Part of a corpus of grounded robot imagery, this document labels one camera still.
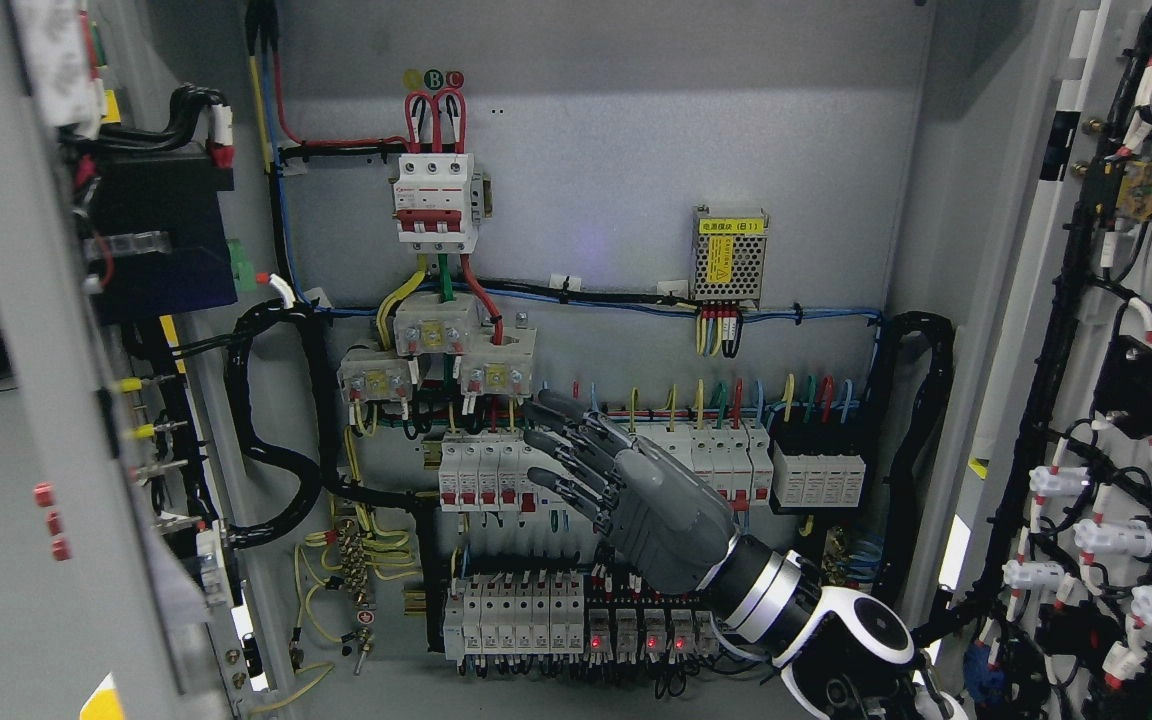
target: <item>terminal block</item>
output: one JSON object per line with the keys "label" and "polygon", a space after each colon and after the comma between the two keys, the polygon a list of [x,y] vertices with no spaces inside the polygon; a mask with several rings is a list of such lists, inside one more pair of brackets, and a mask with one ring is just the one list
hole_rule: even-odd
{"label": "terminal block", "polygon": [[411,370],[393,353],[356,344],[340,361],[338,380],[347,404],[401,402],[407,407],[411,402]]}
{"label": "terminal block", "polygon": [[473,252],[482,217],[472,154],[399,156],[394,181],[397,241],[414,252]]}
{"label": "terminal block", "polygon": [[[465,355],[468,338],[475,328],[472,296],[462,295],[442,302],[435,293],[420,293],[403,300],[394,314],[394,347],[408,359],[412,382],[419,382],[415,357],[419,355]],[[460,370],[457,359],[456,370]]]}
{"label": "terminal block", "polygon": [[473,411],[475,400],[480,395],[529,397],[535,351],[535,329],[508,329],[503,342],[493,344],[492,329],[476,328],[460,372],[467,414]]}

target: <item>blue component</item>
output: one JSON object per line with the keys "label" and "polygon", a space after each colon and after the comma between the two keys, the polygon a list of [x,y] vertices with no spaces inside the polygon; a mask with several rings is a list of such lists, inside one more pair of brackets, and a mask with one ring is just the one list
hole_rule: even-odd
{"label": "blue component", "polygon": [[1007,702],[1007,677],[990,669],[990,646],[972,643],[963,653],[963,684],[978,705],[996,707]]}

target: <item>miniature circuit breaker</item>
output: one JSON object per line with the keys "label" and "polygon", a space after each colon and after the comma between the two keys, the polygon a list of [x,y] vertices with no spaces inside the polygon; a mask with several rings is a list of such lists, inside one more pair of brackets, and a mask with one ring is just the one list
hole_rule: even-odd
{"label": "miniature circuit breaker", "polygon": [[397,167],[397,242],[414,252],[473,252],[479,241],[475,192],[482,195],[475,190],[473,156],[400,156]]}
{"label": "miniature circuit breaker", "polygon": [[508,397],[531,396],[535,364],[536,331],[511,328],[503,342],[492,342],[491,328],[477,328],[470,336],[465,359],[461,364],[461,393],[465,395],[465,414],[473,411],[480,395]]}
{"label": "miniature circuit breaker", "polygon": [[348,406],[356,402],[399,402],[403,407],[403,418],[407,418],[412,379],[406,359],[393,353],[356,344],[340,361],[338,379],[340,395]]}
{"label": "miniature circuit breaker", "polygon": [[394,314],[394,348],[407,358],[411,382],[420,382],[420,355],[456,355],[453,374],[460,374],[461,355],[465,355],[468,338],[477,324],[472,296],[461,295],[442,302],[435,293],[420,293],[403,300]]}
{"label": "miniature circuit breaker", "polygon": [[761,209],[698,206],[691,300],[758,305],[770,223]]}

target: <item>robotic hand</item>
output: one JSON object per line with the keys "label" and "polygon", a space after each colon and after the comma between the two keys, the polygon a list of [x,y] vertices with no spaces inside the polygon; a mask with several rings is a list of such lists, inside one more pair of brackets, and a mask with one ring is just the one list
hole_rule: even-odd
{"label": "robotic hand", "polygon": [[524,415],[552,430],[529,430],[526,442],[573,476],[531,468],[526,477],[592,520],[657,591],[703,593],[735,634],[771,653],[810,714],[965,719],[895,612],[849,588],[823,588],[795,553],[741,536],[727,502],[668,452],[561,393],[541,391]]}

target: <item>yellow label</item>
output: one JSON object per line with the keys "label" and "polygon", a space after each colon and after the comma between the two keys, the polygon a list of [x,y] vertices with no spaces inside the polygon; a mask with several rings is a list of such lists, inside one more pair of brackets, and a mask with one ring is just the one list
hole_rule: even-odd
{"label": "yellow label", "polygon": [[763,218],[702,218],[700,234],[763,234],[767,223]]}
{"label": "yellow label", "polygon": [[736,255],[736,238],[730,234],[708,236],[708,267],[705,270],[705,282],[732,282],[732,259]]}
{"label": "yellow label", "polygon": [[101,119],[101,122],[106,124],[123,122],[123,114],[119,113],[118,97],[114,97],[113,90],[105,91],[105,118]]}

